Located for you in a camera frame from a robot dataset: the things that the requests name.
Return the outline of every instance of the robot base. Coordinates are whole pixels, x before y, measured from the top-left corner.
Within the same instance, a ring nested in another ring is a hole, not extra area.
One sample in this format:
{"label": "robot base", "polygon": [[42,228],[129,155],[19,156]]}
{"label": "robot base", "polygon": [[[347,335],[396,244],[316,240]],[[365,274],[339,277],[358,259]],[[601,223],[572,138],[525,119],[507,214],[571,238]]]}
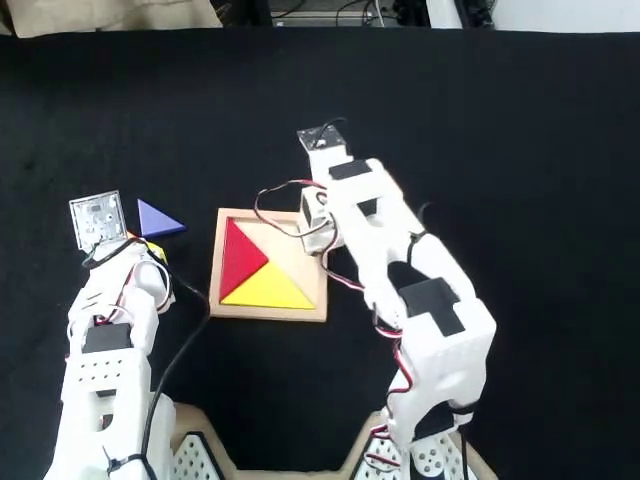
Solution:
{"label": "robot base", "polygon": [[[199,443],[194,442],[194,447],[187,448],[187,453],[185,454],[185,446],[188,446],[188,442],[192,437],[185,437],[185,435],[189,435],[193,431],[202,432],[199,434],[199,439],[201,440],[203,437],[206,438],[206,442],[208,447],[211,449],[212,455],[211,458],[215,458],[215,462],[212,464],[213,470],[207,470],[205,473],[210,473],[211,478],[209,480],[217,480],[215,476],[213,476],[213,472],[217,472],[218,478],[220,480],[347,480],[347,479],[358,479],[358,480],[391,480],[393,478],[392,475],[382,475],[378,476],[376,473],[371,474],[369,472],[369,477],[365,475],[366,471],[361,468],[362,466],[362,456],[366,451],[371,451],[375,453],[376,448],[380,448],[380,454],[384,455],[393,455],[391,452],[387,452],[386,449],[388,446],[391,446],[390,442],[387,442],[388,445],[385,444],[384,447],[378,446],[374,440],[370,439],[369,430],[379,424],[381,422],[381,416],[378,413],[371,415],[371,417],[365,422],[362,430],[358,434],[357,438],[354,441],[354,445],[349,452],[342,468],[337,471],[323,471],[323,472],[267,472],[267,471],[255,471],[255,470],[238,470],[236,466],[233,464],[232,460],[229,458],[224,445],[220,441],[220,438],[216,434],[213,429],[209,419],[206,415],[196,407],[191,405],[184,404],[175,404],[176,407],[176,430],[174,431],[174,435],[172,437],[172,447],[176,453],[174,456],[174,467],[178,465],[189,465],[188,461],[193,460],[195,458],[195,451],[192,451],[194,448],[202,448],[198,453],[198,458],[202,458],[202,455],[205,455],[203,452],[207,451],[206,447],[200,447]],[[438,437],[436,440],[436,444],[433,445],[431,442],[434,437],[429,437],[424,439],[419,444],[420,452],[417,454],[418,462],[416,463],[416,469],[421,468],[424,472],[425,467],[428,465],[433,465],[433,468],[436,468],[436,464],[441,462],[443,466],[439,467],[442,472],[445,473],[444,477],[422,477],[418,476],[415,478],[445,478],[445,479],[461,479],[462,478],[462,470],[457,468],[457,466],[462,465],[462,458],[460,457],[460,451],[458,448],[459,436],[456,432],[451,433],[449,435],[443,435],[442,438]],[[432,455],[431,451],[436,450],[436,454]],[[424,453],[424,458],[420,458],[420,454]],[[183,463],[176,465],[175,462],[178,461],[178,458],[182,456]],[[487,466],[487,464],[480,458],[478,453],[471,447],[471,445],[467,445],[467,460],[470,468],[470,479],[478,479],[478,480],[496,480],[496,475],[491,471],[491,469]],[[196,464],[194,461],[194,466],[199,468],[199,463]],[[454,476],[446,476],[451,473],[452,470],[455,469]],[[174,473],[181,473],[182,476],[174,476],[172,479],[185,479],[185,480],[206,480],[200,473],[197,477],[195,476],[195,470],[192,473],[193,476],[190,475],[190,469],[187,469],[187,476],[184,474],[184,468],[181,471],[176,471]],[[399,480],[398,472],[396,471],[396,480]]]}
{"label": "robot base", "polygon": [[[371,438],[360,457],[351,480],[400,480],[400,470],[374,459],[364,461],[367,453],[399,461],[400,454],[390,440]],[[463,480],[462,454],[448,434],[424,438],[411,447],[411,479]],[[469,480],[478,477],[468,467]]]}

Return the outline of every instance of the tangram puzzle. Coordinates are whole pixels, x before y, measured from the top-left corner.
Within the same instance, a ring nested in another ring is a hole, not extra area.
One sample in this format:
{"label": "tangram puzzle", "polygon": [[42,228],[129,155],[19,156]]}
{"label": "tangram puzzle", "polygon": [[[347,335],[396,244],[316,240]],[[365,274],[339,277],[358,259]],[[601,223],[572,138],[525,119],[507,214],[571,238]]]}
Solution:
{"label": "tangram puzzle", "polygon": [[[265,214],[294,231],[297,213]],[[213,316],[324,321],[326,274],[299,239],[251,210],[220,209],[209,297]]]}

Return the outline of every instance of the wooden base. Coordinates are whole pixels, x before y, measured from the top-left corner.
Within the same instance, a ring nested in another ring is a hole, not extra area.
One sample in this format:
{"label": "wooden base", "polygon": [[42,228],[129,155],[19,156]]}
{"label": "wooden base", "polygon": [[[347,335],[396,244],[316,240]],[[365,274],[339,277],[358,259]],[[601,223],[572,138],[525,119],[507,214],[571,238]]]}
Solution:
{"label": "wooden base", "polygon": [[[285,228],[296,231],[297,212],[264,212]],[[312,309],[273,308],[262,306],[225,305],[221,303],[220,283],[224,260],[227,219],[232,218],[242,232],[282,270],[313,304]],[[256,218],[252,210],[221,208],[218,210],[211,287],[211,315],[214,317],[259,318],[324,322],[327,318],[327,275],[317,257],[304,252],[302,241],[279,232]]]}
{"label": "wooden base", "polygon": [[[177,403],[176,407],[176,428],[171,437],[171,448],[173,451],[180,446],[187,432],[202,432],[209,443],[216,462],[222,470],[226,480],[348,480],[362,451],[369,440],[369,430],[374,425],[380,423],[377,413],[372,414],[365,422],[362,430],[358,434],[356,441],[349,452],[344,465],[337,471],[324,472],[268,472],[264,470],[238,470],[227,455],[224,445],[216,434],[213,426],[206,415],[196,407]],[[460,436],[451,434],[451,439],[460,448]],[[467,458],[471,470],[479,480],[497,480],[497,476],[491,471],[489,466],[478,455],[471,445],[467,447]]]}

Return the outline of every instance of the blue triangle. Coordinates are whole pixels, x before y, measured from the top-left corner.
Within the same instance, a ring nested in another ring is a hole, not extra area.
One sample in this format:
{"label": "blue triangle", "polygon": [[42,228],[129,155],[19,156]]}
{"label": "blue triangle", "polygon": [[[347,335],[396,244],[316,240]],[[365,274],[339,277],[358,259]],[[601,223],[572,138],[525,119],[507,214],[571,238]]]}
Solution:
{"label": "blue triangle", "polygon": [[138,199],[138,216],[140,217],[140,233],[143,237],[155,237],[187,229],[180,222],[140,199]]}

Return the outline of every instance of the circuit board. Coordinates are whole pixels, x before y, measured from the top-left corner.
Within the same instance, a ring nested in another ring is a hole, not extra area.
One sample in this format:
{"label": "circuit board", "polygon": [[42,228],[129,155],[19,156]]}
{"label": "circuit board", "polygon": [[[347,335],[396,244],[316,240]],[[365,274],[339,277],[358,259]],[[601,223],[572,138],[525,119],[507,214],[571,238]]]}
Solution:
{"label": "circuit board", "polygon": [[96,245],[127,238],[117,190],[69,202],[78,249],[89,253]]}

